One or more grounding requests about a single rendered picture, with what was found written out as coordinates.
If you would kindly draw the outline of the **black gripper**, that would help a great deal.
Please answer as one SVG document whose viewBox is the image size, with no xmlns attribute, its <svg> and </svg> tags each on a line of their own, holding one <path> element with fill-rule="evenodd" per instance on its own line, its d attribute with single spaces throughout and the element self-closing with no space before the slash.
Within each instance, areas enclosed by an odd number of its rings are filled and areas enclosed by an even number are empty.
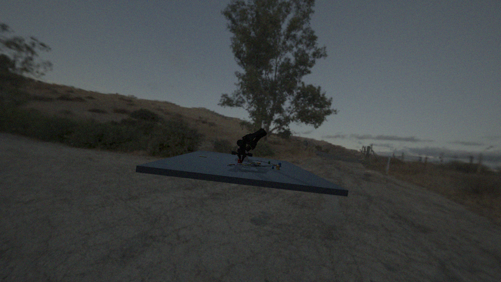
<svg viewBox="0 0 501 282">
<path fill-rule="evenodd" d="M 245 151 L 246 151 L 246 147 L 240 146 L 239 153 L 238 153 L 238 152 L 236 152 L 236 151 L 232 151 L 232 153 L 231 153 L 231 154 L 232 154 L 232 155 L 236 155 L 236 154 L 237 154 L 237 156 L 239 157 L 240 163 L 242 163 L 242 162 L 243 162 L 243 160 L 244 160 L 244 158 L 245 158 L 247 155 L 252 157 L 252 153 L 247 153 L 247 154 L 246 154 L 246 153 L 245 153 Z M 243 156 L 242 156 L 242 161 L 241 161 L 241 155 L 243 155 Z"/>
</svg>

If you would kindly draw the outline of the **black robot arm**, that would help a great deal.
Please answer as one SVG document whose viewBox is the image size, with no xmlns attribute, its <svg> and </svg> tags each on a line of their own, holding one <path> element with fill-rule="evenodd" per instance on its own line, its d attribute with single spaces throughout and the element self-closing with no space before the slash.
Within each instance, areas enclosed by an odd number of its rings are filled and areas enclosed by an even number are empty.
<svg viewBox="0 0 501 282">
<path fill-rule="evenodd" d="M 244 137 L 242 137 L 243 138 L 242 140 L 237 141 L 237 145 L 246 147 L 247 152 L 251 149 L 254 150 L 254 148 L 256 147 L 257 142 L 260 140 L 260 138 L 264 137 L 266 135 L 267 135 L 267 132 L 261 128 L 253 134 L 247 134 Z M 246 146 L 246 144 L 248 144 L 248 146 Z"/>
</svg>

